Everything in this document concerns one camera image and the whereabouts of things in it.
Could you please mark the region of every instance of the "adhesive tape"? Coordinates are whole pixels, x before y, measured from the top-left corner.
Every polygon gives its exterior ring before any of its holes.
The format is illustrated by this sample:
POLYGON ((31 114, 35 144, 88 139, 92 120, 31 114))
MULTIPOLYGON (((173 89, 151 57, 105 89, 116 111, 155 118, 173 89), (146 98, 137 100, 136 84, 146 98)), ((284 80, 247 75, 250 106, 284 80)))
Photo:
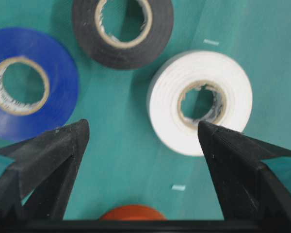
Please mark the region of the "adhesive tape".
POLYGON ((190 51, 168 60, 155 74, 147 96, 154 131, 170 149, 202 156, 197 126, 200 120, 242 131, 250 117, 252 90, 243 69, 231 58, 211 51, 190 51), (191 89, 206 86, 213 106, 201 119, 185 117, 181 101, 191 89))
POLYGON ((134 69, 154 61, 165 48, 173 27, 170 0, 137 0, 144 14, 140 35, 122 42, 105 33, 102 19, 107 0, 74 0, 72 22, 79 45, 92 59, 111 68, 134 69))
POLYGON ((1 29, 0 138, 20 141, 63 126, 76 105, 78 83, 72 58, 54 39, 29 29, 1 29), (40 101, 21 103, 6 92, 3 75, 14 63, 31 66, 40 74, 44 84, 40 101))

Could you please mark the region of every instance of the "tape core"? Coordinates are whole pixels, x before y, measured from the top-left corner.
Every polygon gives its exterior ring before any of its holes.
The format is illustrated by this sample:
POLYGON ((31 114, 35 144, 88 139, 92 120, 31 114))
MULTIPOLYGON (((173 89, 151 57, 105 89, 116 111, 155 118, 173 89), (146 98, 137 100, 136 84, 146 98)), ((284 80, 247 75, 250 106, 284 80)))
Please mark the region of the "tape core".
POLYGON ((45 71, 42 69, 41 66, 39 66, 39 64, 25 57, 13 57, 6 59, 0 63, 0 109, 16 116, 25 116, 38 111, 45 104, 48 97, 49 97, 49 79, 45 71), (34 68, 39 73, 44 85, 44 93, 40 101, 32 104, 22 103, 13 99, 4 89, 3 74, 8 68, 8 66, 14 63, 23 63, 34 68))
POLYGON ((211 81, 201 80, 189 84, 186 88, 183 89, 178 98, 177 112, 179 118, 186 126, 193 130, 197 129, 198 123, 201 120, 206 120, 210 123, 216 124, 224 116, 225 111, 226 111, 226 95, 224 94, 223 90, 219 85, 211 81), (202 86, 205 86, 206 90, 212 92, 213 95, 212 107, 203 117, 198 119, 192 119, 184 116, 181 110, 181 102, 185 99, 185 95, 193 89, 198 91, 201 90, 202 86))
POLYGON ((103 6, 107 3, 107 0, 99 1, 95 10, 95 25, 101 38, 109 45, 119 48, 119 49, 132 48, 140 44, 149 34, 151 26, 152 26, 152 21, 153 21, 153 14, 152 14, 150 4, 148 3, 147 0, 136 0, 136 1, 139 3, 139 5, 142 8, 145 21, 142 26, 143 29, 141 33, 139 34, 139 36, 137 36, 135 39, 128 42, 120 41, 115 36, 106 34, 104 26, 102 24, 102 18, 103 18, 102 10, 103 10, 103 6))

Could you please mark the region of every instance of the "blue electrical tape roll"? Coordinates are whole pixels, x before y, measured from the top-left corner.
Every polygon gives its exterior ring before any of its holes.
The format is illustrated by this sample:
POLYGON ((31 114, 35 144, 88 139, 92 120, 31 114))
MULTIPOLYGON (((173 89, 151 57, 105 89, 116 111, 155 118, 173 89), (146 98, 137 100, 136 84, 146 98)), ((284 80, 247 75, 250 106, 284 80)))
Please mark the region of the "blue electrical tape roll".
POLYGON ((20 141, 63 126, 78 98, 79 78, 68 52, 51 37, 29 29, 0 30, 0 138, 20 141), (44 94, 39 102, 21 103, 3 87, 3 74, 13 63, 40 74, 44 94))

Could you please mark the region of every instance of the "white marker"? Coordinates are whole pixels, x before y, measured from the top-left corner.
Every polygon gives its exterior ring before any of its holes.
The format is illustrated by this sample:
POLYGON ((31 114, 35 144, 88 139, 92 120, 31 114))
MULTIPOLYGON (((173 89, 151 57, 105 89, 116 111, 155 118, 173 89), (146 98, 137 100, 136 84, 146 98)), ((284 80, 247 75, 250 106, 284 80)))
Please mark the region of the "white marker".
POLYGON ((203 41, 205 44, 210 44, 210 45, 215 45, 218 46, 220 44, 219 41, 214 41, 214 40, 208 40, 208 39, 204 39, 203 41))

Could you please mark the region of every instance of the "black electrical tape roll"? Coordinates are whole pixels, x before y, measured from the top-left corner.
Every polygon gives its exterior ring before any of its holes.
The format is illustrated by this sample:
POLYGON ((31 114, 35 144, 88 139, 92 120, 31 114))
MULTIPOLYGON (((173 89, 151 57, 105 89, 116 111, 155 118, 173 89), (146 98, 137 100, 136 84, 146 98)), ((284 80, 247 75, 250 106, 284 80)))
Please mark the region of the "black electrical tape roll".
POLYGON ((172 32, 174 13, 170 0, 137 0, 145 15, 141 34, 130 42, 107 36, 102 8, 107 0, 74 0, 73 29, 79 45, 97 62, 116 69, 134 69, 153 62, 172 32))

